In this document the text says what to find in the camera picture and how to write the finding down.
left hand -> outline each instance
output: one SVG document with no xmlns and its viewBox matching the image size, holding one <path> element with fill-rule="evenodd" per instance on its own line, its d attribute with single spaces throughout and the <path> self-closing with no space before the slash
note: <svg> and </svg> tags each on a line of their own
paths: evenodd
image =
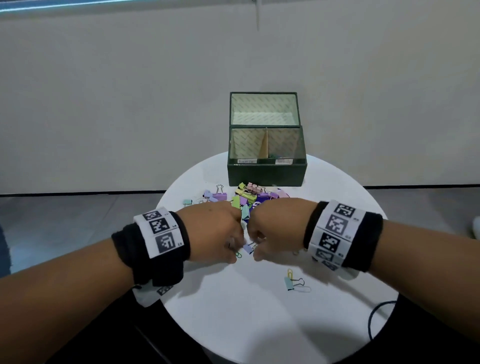
<svg viewBox="0 0 480 364">
<path fill-rule="evenodd" d="M 235 252 L 244 244 L 241 211 L 229 201 L 205 202 L 177 211 L 190 239 L 193 262 L 235 263 Z"/>
</svg>

black cable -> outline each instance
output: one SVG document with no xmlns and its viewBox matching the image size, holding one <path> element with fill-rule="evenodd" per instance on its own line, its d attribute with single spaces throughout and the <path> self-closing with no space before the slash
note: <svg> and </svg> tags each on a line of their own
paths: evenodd
<svg viewBox="0 0 480 364">
<path fill-rule="evenodd" d="M 385 302 L 381 302 L 379 303 L 378 305 L 375 306 L 375 308 L 372 310 L 372 312 L 370 313 L 370 317 L 368 318 L 368 337 L 370 338 L 370 340 L 373 340 L 373 337 L 372 337 L 372 329 L 370 328 L 371 324 L 372 324 L 372 318 L 373 318 L 373 315 L 375 314 L 375 312 L 377 312 L 377 310 L 382 307 L 382 306 L 385 306 L 386 304 L 391 304 L 391 303 L 396 303 L 396 301 L 385 301 Z"/>
</svg>

right hand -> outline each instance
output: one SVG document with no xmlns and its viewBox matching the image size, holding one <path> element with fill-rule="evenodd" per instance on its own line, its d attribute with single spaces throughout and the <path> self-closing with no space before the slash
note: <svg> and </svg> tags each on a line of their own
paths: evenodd
<svg viewBox="0 0 480 364">
<path fill-rule="evenodd" d="M 250 239 L 259 244 L 254 259 L 303 249 L 305 228 L 316 206 L 317 202 L 302 198 L 277 198 L 254 208 L 247 225 Z"/>
</svg>

round white table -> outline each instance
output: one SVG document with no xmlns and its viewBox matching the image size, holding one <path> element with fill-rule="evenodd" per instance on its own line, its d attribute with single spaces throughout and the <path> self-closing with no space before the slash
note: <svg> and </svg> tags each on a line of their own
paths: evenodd
<svg viewBox="0 0 480 364">
<path fill-rule="evenodd" d="M 346 173 L 312 156 L 307 161 L 303 186 L 282 187 L 291 197 L 335 199 L 386 217 L 374 198 Z M 205 189 L 215 192 L 217 184 L 225 186 L 229 199 L 233 196 L 227 153 L 191 167 L 158 205 L 177 211 L 184 199 L 195 202 Z M 367 321 L 372 309 L 397 297 L 397 292 L 370 274 L 343 280 L 304 252 L 284 254 L 278 263 L 255 262 L 243 249 L 240 253 L 242 258 L 232 265 L 186 262 L 182 282 L 161 297 L 186 333 L 236 363 L 336 362 L 369 341 Z M 293 278 L 303 278 L 311 292 L 287 290 L 284 277 L 289 268 Z M 373 333 L 383 327 L 391 310 L 375 314 Z"/>
</svg>

white shoe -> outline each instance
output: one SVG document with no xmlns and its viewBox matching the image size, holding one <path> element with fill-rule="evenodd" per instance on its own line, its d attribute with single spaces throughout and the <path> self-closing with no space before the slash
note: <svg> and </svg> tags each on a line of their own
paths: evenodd
<svg viewBox="0 0 480 364">
<path fill-rule="evenodd" d="M 473 235 L 475 235 L 475 239 L 480 240 L 480 216 L 477 216 L 473 219 L 472 230 Z"/>
</svg>

